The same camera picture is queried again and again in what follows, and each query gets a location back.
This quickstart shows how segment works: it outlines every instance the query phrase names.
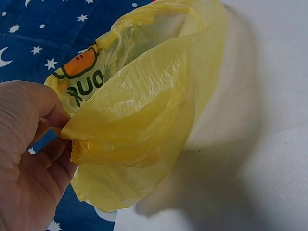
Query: blue fabric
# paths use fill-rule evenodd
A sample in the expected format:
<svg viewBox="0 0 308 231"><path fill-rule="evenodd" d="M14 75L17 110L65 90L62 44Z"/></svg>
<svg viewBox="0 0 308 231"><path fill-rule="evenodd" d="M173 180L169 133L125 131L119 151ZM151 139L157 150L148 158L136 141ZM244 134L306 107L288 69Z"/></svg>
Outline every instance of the blue fabric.
<svg viewBox="0 0 308 231"><path fill-rule="evenodd" d="M57 68L109 31L120 16L133 10L136 4L142 6L150 2L1 0L0 82L26 80L43 83ZM54 64L54 68L46 65L48 61ZM54 136L49 132L33 149L41 149ZM98 216L93 206L79 202L70 186L48 230L111 231L113 226L113 222Z"/></svg>

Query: hand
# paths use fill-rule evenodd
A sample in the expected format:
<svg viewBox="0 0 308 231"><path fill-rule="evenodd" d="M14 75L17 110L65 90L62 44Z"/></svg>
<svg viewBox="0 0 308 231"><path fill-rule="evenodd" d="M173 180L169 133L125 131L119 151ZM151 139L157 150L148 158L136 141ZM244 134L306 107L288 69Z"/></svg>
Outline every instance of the hand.
<svg viewBox="0 0 308 231"><path fill-rule="evenodd" d="M69 115L49 87L0 83L0 230L43 231L77 166L71 143L59 138L31 155L27 149L46 127L63 127Z"/></svg>

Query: white moon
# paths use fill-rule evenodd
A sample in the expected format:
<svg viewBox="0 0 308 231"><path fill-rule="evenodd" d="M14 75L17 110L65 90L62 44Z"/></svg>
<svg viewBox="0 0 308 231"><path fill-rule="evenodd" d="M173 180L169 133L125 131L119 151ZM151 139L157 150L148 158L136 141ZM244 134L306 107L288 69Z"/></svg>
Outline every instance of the white moon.
<svg viewBox="0 0 308 231"><path fill-rule="evenodd" d="M3 61L3 60L2 60L2 54L3 54L3 52L4 52L6 49L8 49L8 47L5 47L5 48L3 48L3 49L0 50L0 67L4 67L4 66L6 66L6 65L9 65L11 62L13 62L13 60L11 60L11 61Z"/></svg>
<svg viewBox="0 0 308 231"><path fill-rule="evenodd" d="M100 218L107 220L107 221L110 221L110 222L115 222L117 211L111 212L111 213L104 213L104 212L100 211L97 207L94 207L94 209L95 209L95 212L97 213L97 215Z"/></svg>
<svg viewBox="0 0 308 231"><path fill-rule="evenodd" d="M31 0L26 0L26 1L25 1L25 7L28 6L29 2L31 2Z"/></svg>

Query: finger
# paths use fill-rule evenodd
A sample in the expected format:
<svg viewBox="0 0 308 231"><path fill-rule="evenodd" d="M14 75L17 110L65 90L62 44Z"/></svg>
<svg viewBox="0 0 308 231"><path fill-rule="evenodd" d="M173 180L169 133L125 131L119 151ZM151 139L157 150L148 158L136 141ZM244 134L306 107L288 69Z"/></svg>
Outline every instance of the finger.
<svg viewBox="0 0 308 231"><path fill-rule="evenodd" d="M49 142L42 150L33 156L45 168L55 162L69 145L69 140L61 140L59 137Z"/></svg>
<svg viewBox="0 0 308 231"><path fill-rule="evenodd" d="M29 107L34 106L31 109L35 109L34 113L37 118L43 118L43 122L49 127L63 127L70 119L59 97L50 87L24 81L1 83L1 86L4 89L9 89L10 94L24 98L24 102L30 101L32 105Z"/></svg>
<svg viewBox="0 0 308 231"><path fill-rule="evenodd" d="M39 119L37 131L34 135L32 142L29 144L29 147L31 147L33 144L35 144L36 141L42 138L46 134L46 132L49 131L49 129L50 127L48 127L43 121Z"/></svg>
<svg viewBox="0 0 308 231"><path fill-rule="evenodd" d="M66 146L62 155L48 168L49 173L57 182L61 195L64 194L77 169L77 165L70 162L71 150Z"/></svg>
<svg viewBox="0 0 308 231"><path fill-rule="evenodd" d="M3 149L12 152L13 147L18 155L32 142L39 118L48 127L63 127L70 119L51 88L22 81L0 83L0 116Z"/></svg>

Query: wrinkled plastic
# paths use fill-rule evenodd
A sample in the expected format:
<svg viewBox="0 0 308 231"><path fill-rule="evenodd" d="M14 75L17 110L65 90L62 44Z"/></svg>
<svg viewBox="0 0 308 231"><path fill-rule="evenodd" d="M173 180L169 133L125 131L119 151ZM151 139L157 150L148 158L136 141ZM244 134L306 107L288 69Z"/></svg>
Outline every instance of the wrinkled plastic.
<svg viewBox="0 0 308 231"><path fill-rule="evenodd" d="M218 83L226 30L218 0L159 0L47 78L72 116L61 138L79 200L130 207L170 171Z"/></svg>

